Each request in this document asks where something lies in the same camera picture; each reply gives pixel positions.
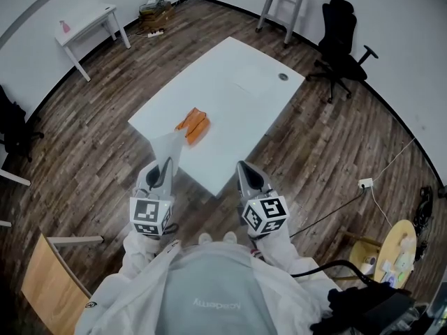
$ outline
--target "wooden floor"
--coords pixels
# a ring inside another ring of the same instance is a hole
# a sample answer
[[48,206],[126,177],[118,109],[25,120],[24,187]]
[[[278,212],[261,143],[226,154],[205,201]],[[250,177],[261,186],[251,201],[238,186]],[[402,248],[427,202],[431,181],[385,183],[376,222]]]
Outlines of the wooden floor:
[[[101,245],[61,252],[91,292],[120,268],[122,241],[129,231],[131,188],[140,169],[154,159],[148,142],[127,121],[163,85],[228,36],[301,75],[314,70],[319,53],[312,47],[293,38],[284,50],[282,31],[265,27],[257,34],[255,27],[256,20],[244,13],[201,0],[183,3],[165,35],[152,39],[133,35],[130,50],[119,40],[102,47],[83,63],[91,82],[75,72],[43,106],[36,129],[45,133],[45,139],[35,143],[33,162],[9,158],[4,165],[7,171],[32,180],[31,187],[0,180],[0,214],[13,223],[11,229],[0,229],[0,259],[2,294],[10,290],[17,315],[14,332],[45,333],[20,293],[41,231],[48,236],[104,237]],[[135,26],[128,33],[137,31]],[[377,177],[411,140],[362,85],[349,82],[348,86],[353,98],[346,100],[336,88],[334,103],[329,105],[328,81],[304,82],[249,157],[271,175],[286,197],[291,233],[359,194],[358,180]],[[412,219],[424,185],[437,189],[433,172],[412,144],[376,181],[374,194],[394,223]],[[186,244],[194,243],[204,231],[218,239],[229,230],[248,244],[246,230],[238,225],[234,179],[216,199],[179,171],[174,192],[173,217],[181,226],[178,237]],[[347,242],[339,248],[331,246],[341,225],[378,240],[390,229],[368,192],[296,236],[293,243],[300,254],[317,262],[346,257]],[[164,243],[171,238],[166,236]],[[446,243],[447,201],[436,199],[427,255],[407,283],[419,300],[430,300],[437,289],[447,263]]]

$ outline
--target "black office chair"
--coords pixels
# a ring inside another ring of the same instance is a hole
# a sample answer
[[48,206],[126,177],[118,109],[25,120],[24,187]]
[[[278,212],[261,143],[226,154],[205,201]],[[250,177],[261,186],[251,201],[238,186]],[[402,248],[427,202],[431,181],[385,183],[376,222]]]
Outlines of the black office chair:
[[334,85],[339,84],[348,92],[347,98],[352,93],[343,83],[342,78],[349,80],[364,81],[367,74],[360,66],[371,54],[379,58],[373,50],[365,46],[366,53],[357,62],[351,55],[352,39],[357,19],[353,15],[354,7],[345,0],[330,0],[330,3],[323,4],[323,16],[325,35],[320,41],[320,47],[325,64],[319,60],[314,62],[315,67],[321,67],[325,72],[309,74],[306,80],[312,77],[323,77],[330,80],[330,97],[328,103],[334,98]]
[[0,133],[4,134],[5,140],[0,144],[5,146],[7,153],[26,156],[29,155],[33,137],[43,138],[44,134],[33,132],[32,126],[25,123],[25,111],[17,103],[11,103],[0,86]]

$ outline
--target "orange object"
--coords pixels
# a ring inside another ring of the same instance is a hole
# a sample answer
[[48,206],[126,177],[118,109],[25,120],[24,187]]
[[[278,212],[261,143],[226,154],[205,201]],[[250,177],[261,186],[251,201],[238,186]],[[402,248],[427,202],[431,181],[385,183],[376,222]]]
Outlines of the orange object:
[[188,140],[188,144],[193,144],[197,138],[203,133],[203,131],[209,126],[210,120],[207,118],[205,112],[201,112],[197,108],[193,108],[186,118],[175,127],[176,131],[188,128],[185,138]]

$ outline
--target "black baseboard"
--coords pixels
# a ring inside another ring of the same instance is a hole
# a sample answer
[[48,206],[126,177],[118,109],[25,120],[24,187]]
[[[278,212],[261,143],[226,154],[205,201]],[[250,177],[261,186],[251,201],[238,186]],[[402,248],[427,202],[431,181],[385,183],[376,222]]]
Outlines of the black baseboard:
[[[173,3],[174,6],[177,6],[183,2],[185,2],[187,0],[179,0],[175,3]],[[230,8],[232,10],[236,10],[236,11],[240,11],[241,13],[250,15],[252,17],[255,17],[256,19],[259,18],[258,14],[255,14],[251,11],[245,10],[243,8],[239,8],[237,6],[234,5],[230,5],[229,3],[224,3],[222,1],[219,0],[205,0],[205,1],[209,1],[221,6],[225,6],[227,8]],[[283,31],[286,30],[286,28],[272,20],[266,19],[265,20],[268,24],[281,29]],[[132,27],[134,24],[136,24],[138,22],[138,19],[132,21],[131,23],[127,24],[124,28],[128,28],[128,27]],[[293,32],[292,36],[297,38],[298,40],[302,41],[303,43],[311,46],[312,48],[314,48],[315,50],[319,51],[318,45],[316,45],[315,43],[311,42],[310,40],[308,40],[307,38],[305,38],[304,36],[301,36],[300,34]],[[96,46],[92,51],[90,51],[84,58],[82,58],[80,60],[80,63],[82,63],[83,61],[87,60],[88,58],[90,58],[95,52],[99,51],[104,45],[111,43],[112,42],[112,38],[106,38],[102,43],[100,43],[98,46]],[[34,112],[32,113],[32,115],[29,118],[29,121],[32,121],[33,118],[35,118],[35,116],[37,116],[37,114],[39,113],[39,111],[42,109],[42,107],[48,102],[48,100],[51,98],[51,96],[55,93],[55,91],[62,85],[62,83],[64,83],[73,72],[76,71],[76,67],[72,67],[72,69],[70,69],[67,74],[65,74],[65,76],[63,76],[61,78],[60,81],[58,81],[58,83],[52,88],[52,90],[49,92],[49,94],[42,100],[42,102],[39,104],[39,106],[36,108],[36,110],[34,110]],[[404,123],[404,121],[402,120],[401,117],[399,117],[399,115],[396,113],[396,111],[394,111],[394,109],[391,108],[391,106],[383,99],[383,97],[377,93],[374,88],[372,88],[367,82],[362,82],[363,86],[372,93],[373,96],[375,96],[384,106],[385,108],[394,116],[394,118],[396,118],[396,120],[402,125],[402,127],[405,129],[405,131],[410,135],[411,138],[415,138],[414,142],[415,144],[418,146],[418,148],[420,149],[420,151],[422,152],[422,154],[424,155],[425,160],[428,162],[428,165],[432,168],[432,171],[435,175],[435,177],[437,178],[437,181],[440,185],[440,187],[444,186],[444,184],[442,183],[441,177],[439,176],[439,173],[437,172],[436,168],[433,165],[433,162],[430,160],[430,157],[427,155],[427,153],[425,152],[424,148],[422,147],[422,145],[419,143],[419,141],[416,139],[416,137],[414,136],[414,134],[411,132],[410,128]]]

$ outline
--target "pink bottle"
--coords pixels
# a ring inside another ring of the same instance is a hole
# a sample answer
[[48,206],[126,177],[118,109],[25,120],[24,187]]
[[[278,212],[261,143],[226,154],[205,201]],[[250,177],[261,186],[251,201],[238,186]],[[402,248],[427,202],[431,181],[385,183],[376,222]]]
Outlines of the pink bottle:
[[62,29],[64,30],[65,33],[70,31],[70,27],[65,23],[65,21],[61,20],[59,21],[62,25]]

